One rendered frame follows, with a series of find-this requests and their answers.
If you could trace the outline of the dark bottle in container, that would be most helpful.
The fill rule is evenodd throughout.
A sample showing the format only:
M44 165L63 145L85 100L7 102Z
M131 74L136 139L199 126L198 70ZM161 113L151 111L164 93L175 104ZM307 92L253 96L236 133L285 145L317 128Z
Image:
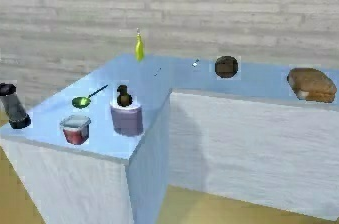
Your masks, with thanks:
M126 85L120 85L117 88L119 96L117 97L117 104L121 107L130 106L133 103L132 96L128 93Z

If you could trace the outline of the black grey pepper mill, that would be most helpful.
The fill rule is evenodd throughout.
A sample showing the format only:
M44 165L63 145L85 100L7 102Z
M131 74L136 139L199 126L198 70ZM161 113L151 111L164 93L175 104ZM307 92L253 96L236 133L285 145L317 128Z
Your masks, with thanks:
M16 93L16 86L11 83L0 83L0 100L13 129L23 129L31 124L31 118Z

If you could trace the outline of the yellow green bottle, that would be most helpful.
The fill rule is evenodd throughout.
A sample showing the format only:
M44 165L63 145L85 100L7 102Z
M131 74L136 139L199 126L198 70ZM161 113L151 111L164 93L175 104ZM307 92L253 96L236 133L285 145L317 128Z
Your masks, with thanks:
M141 61L144 58L144 44L140 30L137 30L136 35L135 57L137 61Z

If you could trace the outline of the red jar with grey lid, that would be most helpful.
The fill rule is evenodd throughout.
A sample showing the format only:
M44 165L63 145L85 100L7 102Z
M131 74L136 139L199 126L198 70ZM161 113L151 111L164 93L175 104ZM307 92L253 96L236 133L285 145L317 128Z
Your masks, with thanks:
M81 145L89 138L91 119L83 115L71 115L60 122L60 127L68 143Z

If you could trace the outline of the purple cylindrical container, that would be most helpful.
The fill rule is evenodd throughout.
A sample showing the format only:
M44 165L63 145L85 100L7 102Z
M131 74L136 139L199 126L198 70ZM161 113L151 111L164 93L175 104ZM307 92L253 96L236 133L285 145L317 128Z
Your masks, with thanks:
M138 136L143 132L142 106L132 103L127 107L110 104L114 131L124 136Z

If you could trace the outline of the brown bread loaf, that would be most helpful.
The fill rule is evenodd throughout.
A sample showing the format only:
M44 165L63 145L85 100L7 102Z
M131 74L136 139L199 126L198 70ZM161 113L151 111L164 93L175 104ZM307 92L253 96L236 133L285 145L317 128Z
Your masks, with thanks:
M299 100L332 103L337 93L334 82L314 68L293 68L287 81Z

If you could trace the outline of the dark brown round potato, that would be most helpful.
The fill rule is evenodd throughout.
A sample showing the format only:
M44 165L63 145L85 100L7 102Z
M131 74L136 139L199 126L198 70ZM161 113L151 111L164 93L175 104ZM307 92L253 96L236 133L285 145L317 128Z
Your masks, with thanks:
M232 78L238 72L238 61L232 56L221 56L215 62L215 73L220 78Z

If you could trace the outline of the white kitchen counter blue top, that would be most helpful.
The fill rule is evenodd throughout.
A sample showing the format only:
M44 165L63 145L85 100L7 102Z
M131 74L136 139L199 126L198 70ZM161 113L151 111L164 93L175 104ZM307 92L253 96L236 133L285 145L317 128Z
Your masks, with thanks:
M155 224L169 185L339 217L339 71L334 102L322 104L294 96L285 66L243 63L222 79L194 61L119 56L35 106L29 127L0 128L45 224ZM104 85L88 107L72 106ZM142 106L138 136L114 131L120 85ZM71 115L91 119L81 145L60 127Z

